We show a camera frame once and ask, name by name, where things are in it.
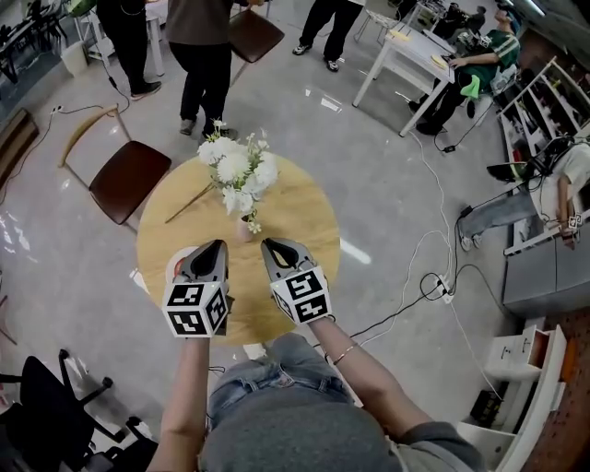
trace white cable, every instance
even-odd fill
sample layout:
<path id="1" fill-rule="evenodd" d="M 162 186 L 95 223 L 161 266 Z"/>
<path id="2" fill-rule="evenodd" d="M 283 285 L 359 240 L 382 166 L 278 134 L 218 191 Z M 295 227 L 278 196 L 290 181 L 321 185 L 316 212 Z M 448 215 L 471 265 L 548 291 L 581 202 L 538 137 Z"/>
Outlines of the white cable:
<path id="1" fill-rule="evenodd" d="M 436 174 L 436 172 L 432 169 L 432 167 L 429 165 L 429 163 L 424 158 L 424 147 L 422 146 L 422 143 L 416 137 L 416 135 L 414 135 L 414 133 L 412 133 L 411 131 L 409 133 L 412 135 L 412 137 L 414 138 L 414 140 L 420 145 L 420 151 L 421 151 L 421 154 L 422 154 L 422 162 L 424 162 L 424 164 L 426 165 L 426 167 L 428 167 L 429 171 L 431 171 L 432 175 L 434 175 L 434 178 L 436 179 L 436 183 L 439 186 L 439 189 L 441 189 L 442 202 L 441 202 L 440 210 L 441 210 L 442 219 L 444 220 L 444 224 L 446 225 L 446 238 L 444 237 L 443 232 L 440 231 L 440 230 L 432 230 L 432 231 L 429 231 L 426 234 L 424 234 L 424 236 L 422 236 L 422 238 L 420 239 L 418 245 L 416 246 L 416 249 L 414 250 L 414 253 L 412 254 L 412 258 L 411 258 L 411 260 L 409 262 L 409 267 L 407 268 L 406 283 L 404 283 L 404 287 L 402 288 L 402 301 L 399 303 L 399 306 L 397 307 L 397 310 L 395 311 L 395 313 L 398 313 L 402 309 L 402 307 L 404 306 L 404 297 L 406 295 L 406 287 L 407 287 L 407 284 L 409 282 L 410 275 L 412 273 L 412 265 L 414 264 L 414 259 L 416 259 L 416 254 L 418 254 L 418 249 L 419 249 L 420 245 L 422 244 L 422 242 L 424 241 L 424 238 L 426 238 L 429 234 L 439 233 L 442 236 L 442 239 L 444 240 L 445 244 L 449 248 L 449 257 L 448 257 L 448 261 L 447 261 L 446 274 L 445 274 L 445 277 L 447 278 L 447 280 L 449 279 L 449 276 L 452 273 L 452 269 L 453 269 L 452 268 L 453 249 L 452 249 L 451 244 L 450 244 L 451 228 L 449 227 L 449 223 L 446 220 L 446 216 L 444 215 L 444 212 L 443 212 L 444 190 L 441 187 L 441 182 L 439 180 L 439 176 Z M 386 335 L 387 333 L 389 333 L 394 328 L 395 320 L 396 320 L 396 317 L 394 317 L 394 319 L 392 320 L 392 323 L 389 326 L 389 328 L 387 328 L 382 333 L 379 333 L 378 335 L 375 335 L 373 337 L 370 337 L 369 339 L 364 340 L 363 342 L 360 343 L 360 345 L 361 346 L 364 346 L 365 344 L 373 341 L 374 339 L 377 339 L 377 337 L 380 337 L 380 336 L 383 336 L 383 335 Z"/>
<path id="2" fill-rule="evenodd" d="M 399 306 L 397 307 L 397 310 L 395 311 L 395 313 L 398 313 L 402 309 L 402 306 L 404 306 L 404 296 L 406 295 L 406 287 L 407 287 L 407 284 L 409 282 L 410 275 L 412 273 L 412 265 L 414 264 L 414 259 L 416 259 L 416 254 L 418 254 L 418 249 L 419 249 L 420 245 L 422 244 L 422 242 L 424 241 L 424 238 L 426 238 L 430 234 L 435 234 L 435 233 L 440 234 L 442 236 L 442 238 L 444 239 L 444 234 L 443 234 L 442 231 L 440 231 L 440 230 L 432 230 L 432 231 L 428 231 L 424 236 L 422 236 L 422 238 L 420 239 L 418 245 L 416 246 L 416 249 L 414 250 L 414 253 L 412 254 L 412 259 L 409 261 L 409 267 L 407 268 L 406 283 L 404 284 L 404 287 L 402 288 L 402 301 L 399 303 Z M 391 322 L 391 325 L 389 326 L 389 328 L 387 330 L 383 331 L 382 333 L 379 333 L 378 335 L 375 335 L 373 337 L 370 337 L 369 339 L 366 339 L 366 340 L 362 341 L 360 343 L 360 345 L 361 346 L 364 346 L 368 342 L 371 342 L 374 339 L 377 339 L 377 337 L 383 336 L 383 335 L 386 335 L 387 333 L 389 333 L 394 328 L 395 320 L 396 319 L 397 319 L 397 317 L 394 317 L 394 319 Z"/>
<path id="3" fill-rule="evenodd" d="M 451 274 L 453 273 L 453 249 L 451 248 L 451 227 L 449 226 L 449 222 L 446 219 L 446 216 L 444 215 L 444 190 L 443 187 L 441 186 L 441 181 L 439 180 L 439 176 L 437 175 L 437 173 L 434 171 L 434 169 L 431 167 L 431 165 L 426 161 L 426 159 L 424 158 L 424 147 L 422 146 L 422 142 L 416 137 L 416 135 L 414 135 L 414 133 L 412 133 L 411 131 L 409 132 L 412 137 L 414 138 L 414 140 L 420 145 L 420 151 L 422 154 L 422 162 L 424 162 L 424 165 L 426 167 L 428 167 L 428 170 L 431 172 L 432 175 L 434 175 L 434 178 L 436 179 L 436 184 L 439 186 L 439 189 L 441 190 L 441 195 L 442 195 L 442 200 L 441 200 L 441 206 L 439 208 L 439 210 L 441 211 L 441 216 L 442 216 L 442 220 L 444 221 L 444 224 L 446 226 L 446 239 L 444 239 L 444 242 L 446 242 L 446 245 L 449 246 L 449 260 L 447 262 L 446 265 L 446 273 L 445 273 L 445 278 L 447 280 L 450 279 Z"/>
<path id="4" fill-rule="evenodd" d="M 469 348 L 469 352 L 471 352 L 471 357 L 473 358 L 473 361 L 476 363 L 476 365 L 478 366 L 479 371 L 481 372 L 481 375 L 483 375 L 483 378 L 486 380 L 486 382 L 488 383 L 488 385 L 490 386 L 491 390 L 493 391 L 494 394 L 496 394 L 496 396 L 502 401 L 502 397 L 498 395 L 498 392 L 496 392 L 496 389 L 494 388 L 494 386 L 491 384 L 490 379 L 488 379 L 488 376 L 486 375 L 486 373 L 483 371 L 483 369 L 481 368 L 481 365 L 479 364 L 478 358 L 476 357 L 476 353 L 473 351 L 473 349 L 471 348 L 471 344 L 469 343 L 469 339 L 467 338 L 467 334 L 465 332 L 465 329 L 463 329 L 463 325 L 461 324 L 461 322 L 459 321 L 459 315 L 457 314 L 457 310 L 454 308 L 453 302 L 451 301 L 451 308 L 453 308 L 453 313 L 454 313 L 454 318 L 457 321 L 457 324 L 459 325 L 459 329 L 461 329 L 461 333 L 463 333 L 463 337 L 465 338 L 465 342 L 467 344 L 467 347 Z"/>

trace brown chair seat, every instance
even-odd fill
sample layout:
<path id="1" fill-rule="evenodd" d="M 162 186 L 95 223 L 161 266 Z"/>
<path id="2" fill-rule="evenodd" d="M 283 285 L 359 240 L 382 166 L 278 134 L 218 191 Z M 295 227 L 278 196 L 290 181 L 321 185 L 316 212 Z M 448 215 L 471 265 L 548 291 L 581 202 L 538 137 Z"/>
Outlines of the brown chair seat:
<path id="1" fill-rule="evenodd" d="M 231 49 L 247 63 L 255 63 L 273 49 L 285 33 L 265 18 L 247 9 L 230 21 Z"/>
<path id="2" fill-rule="evenodd" d="M 90 194 L 118 225 L 136 211 L 171 166 L 171 160 L 137 141 L 121 147 L 90 184 Z"/>

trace round wooden table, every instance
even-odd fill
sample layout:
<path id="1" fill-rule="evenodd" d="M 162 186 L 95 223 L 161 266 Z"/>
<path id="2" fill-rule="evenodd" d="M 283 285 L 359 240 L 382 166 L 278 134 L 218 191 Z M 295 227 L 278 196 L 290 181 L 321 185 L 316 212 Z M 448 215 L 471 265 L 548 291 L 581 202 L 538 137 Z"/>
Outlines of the round wooden table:
<path id="1" fill-rule="evenodd" d="M 171 172 L 147 201 L 137 234 L 137 260 L 149 296 L 159 307 L 166 286 L 166 265 L 179 250 L 215 239 L 230 252 L 230 295 L 235 299 L 224 344 L 254 344 L 281 336 L 294 327 L 270 295 L 270 280 L 260 251 L 267 237 L 301 242 L 322 266 L 328 282 L 336 279 L 340 237 L 334 211 L 312 177 L 291 161 L 277 157 L 278 180 L 257 204 L 262 232 L 238 242 L 235 214 L 227 215 L 221 192 L 208 192 L 170 223 L 164 221 L 210 182 L 209 169 L 198 159 Z M 168 329 L 162 315 L 162 330 Z"/>

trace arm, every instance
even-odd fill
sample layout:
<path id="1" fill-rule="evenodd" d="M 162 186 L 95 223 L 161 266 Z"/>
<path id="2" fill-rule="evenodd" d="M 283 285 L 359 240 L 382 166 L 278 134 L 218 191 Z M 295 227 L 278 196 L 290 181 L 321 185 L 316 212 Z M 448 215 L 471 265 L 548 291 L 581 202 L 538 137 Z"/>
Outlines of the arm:
<path id="1" fill-rule="evenodd" d="M 454 67 L 465 67 L 466 65 L 486 65 L 497 64 L 500 62 L 500 56 L 496 53 L 487 53 L 480 55 L 472 55 L 468 57 L 457 57 L 449 64 Z"/>
<path id="2" fill-rule="evenodd" d="M 171 398 L 162 417 L 158 450 L 147 471 L 193 472 L 205 442 L 209 339 L 186 339 Z"/>
<path id="3" fill-rule="evenodd" d="M 335 323 L 322 318 L 310 323 L 310 328 L 332 360 L 337 360 L 355 343 Z M 395 377 L 361 347 L 348 352 L 337 364 L 365 409 L 394 439 L 432 419 L 419 409 L 402 390 Z"/>
<path id="4" fill-rule="evenodd" d="M 557 181 L 557 218 L 560 221 L 561 236 L 569 235 L 569 217 L 573 215 L 573 203 L 568 199 L 570 183 L 567 175 L 562 175 Z M 567 239 L 564 242 L 566 246 L 574 249 L 573 239 Z"/>

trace power strip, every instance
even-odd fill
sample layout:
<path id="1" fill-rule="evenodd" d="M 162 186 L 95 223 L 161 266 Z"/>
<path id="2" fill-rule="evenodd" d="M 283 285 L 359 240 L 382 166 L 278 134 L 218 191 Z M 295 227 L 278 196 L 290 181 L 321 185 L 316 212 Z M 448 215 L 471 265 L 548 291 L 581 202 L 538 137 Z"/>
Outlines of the power strip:
<path id="1" fill-rule="evenodd" d="M 445 276 L 438 276 L 436 281 L 434 282 L 434 287 L 439 292 L 439 295 L 447 305 L 453 301 L 453 296 L 450 294 L 450 285 L 449 281 L 446 279 Z"/>

